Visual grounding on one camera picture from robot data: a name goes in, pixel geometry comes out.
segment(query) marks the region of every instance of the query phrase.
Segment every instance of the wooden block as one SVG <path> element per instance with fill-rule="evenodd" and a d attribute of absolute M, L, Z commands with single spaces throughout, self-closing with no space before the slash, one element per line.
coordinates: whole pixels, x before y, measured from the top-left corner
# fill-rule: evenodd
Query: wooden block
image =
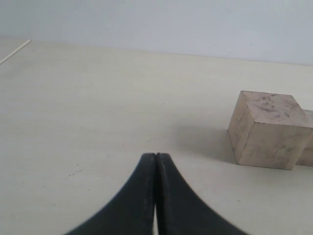
<path fill-rule="evenodd" d="M 241 91 L 228 132 L 238 164 L 290 170 L 313 121 L 291 95 Z"/>
<path fill-rule="evenodd" d="M 305 110 L 305 112 L 313 120 L 313 111 Z M 297 161 L 297 165 L 313 166 L 313 135 L 310 137 L 310 140 L 307 146 L 305 147 L 300 159 Z"/>

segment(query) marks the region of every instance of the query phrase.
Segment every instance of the white table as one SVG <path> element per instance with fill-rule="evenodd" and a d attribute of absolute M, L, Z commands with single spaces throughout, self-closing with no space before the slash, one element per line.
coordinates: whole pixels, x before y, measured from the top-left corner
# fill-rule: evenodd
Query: white table
<path fill-rule="evenodd" d="M 158 151 L 246 232 L 312 234 L 313 168 L 236 165 L 226 131 L 240 90 L 313 109 L 312 77 L 309 66 L 30 43 L 0 66 L 0 234 L 69 231 Z"/>

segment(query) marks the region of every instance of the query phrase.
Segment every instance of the wooden cube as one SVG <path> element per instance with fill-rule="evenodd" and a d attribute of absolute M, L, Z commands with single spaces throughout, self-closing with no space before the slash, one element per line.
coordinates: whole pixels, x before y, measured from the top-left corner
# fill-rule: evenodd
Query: wooden cube
<path fill-rule="evenodd" d="M 305 112 L 313 120 L 313 111 L 305 110 Z M 313 135 L 311 136 L 307 146 L 305 147 L 300 159 L 297 161 L 297 165 L 313 166 Z"/>
<path fill-rule="evenodd" d="M 291 95 L 241 91 L 228 132 L 238 164 L 290 170 L 313 121 Z"/>

